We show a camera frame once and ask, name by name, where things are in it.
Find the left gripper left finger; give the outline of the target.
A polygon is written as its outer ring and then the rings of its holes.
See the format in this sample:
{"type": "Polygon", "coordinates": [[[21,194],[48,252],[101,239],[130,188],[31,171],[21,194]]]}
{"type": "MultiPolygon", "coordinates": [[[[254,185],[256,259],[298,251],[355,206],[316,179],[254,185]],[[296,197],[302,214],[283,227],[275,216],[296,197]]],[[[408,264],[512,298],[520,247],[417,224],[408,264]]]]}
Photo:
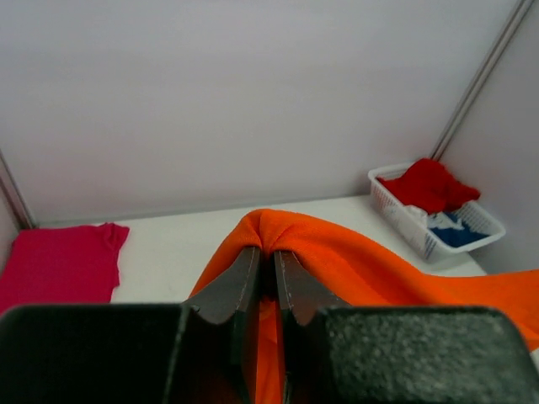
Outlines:
{"type": "Polygon", "coordinates": [[[251,403],[260,250],[171,304],[20,306],[1,317],[4,403],[251,403]]]}

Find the orange t shirt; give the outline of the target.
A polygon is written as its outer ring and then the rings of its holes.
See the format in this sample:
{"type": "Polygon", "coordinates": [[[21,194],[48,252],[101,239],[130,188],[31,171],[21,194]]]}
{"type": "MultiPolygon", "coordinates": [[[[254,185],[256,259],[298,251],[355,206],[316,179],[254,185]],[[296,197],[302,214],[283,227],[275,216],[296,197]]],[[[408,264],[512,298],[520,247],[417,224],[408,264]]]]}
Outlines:
{"type": "Polygon", "coordinates": [[[192,296],[234,262],[246,247],[261,253],[265,277],[258,301],[257,403],[284,403],[284,360],[274,255],[291,252],[303,268],[352,306],[481,306],[502,312],[526,348],[538,347],[538,273],[484,276],[427,274],[358,232],[283,210],[246,214],[224,239],[199,277],[192,296]]]}

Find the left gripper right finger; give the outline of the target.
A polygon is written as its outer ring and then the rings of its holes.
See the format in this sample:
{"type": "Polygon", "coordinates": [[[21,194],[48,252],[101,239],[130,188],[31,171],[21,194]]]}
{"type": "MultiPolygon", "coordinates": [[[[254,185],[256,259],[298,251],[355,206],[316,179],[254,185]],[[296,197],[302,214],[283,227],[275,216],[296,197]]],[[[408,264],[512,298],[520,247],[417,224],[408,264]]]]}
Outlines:
{"type": "Polygon", "coordinates": [[[515,325],[481,306],[352,306],[274,255],[286,403],[532,403],[515,325]]]}

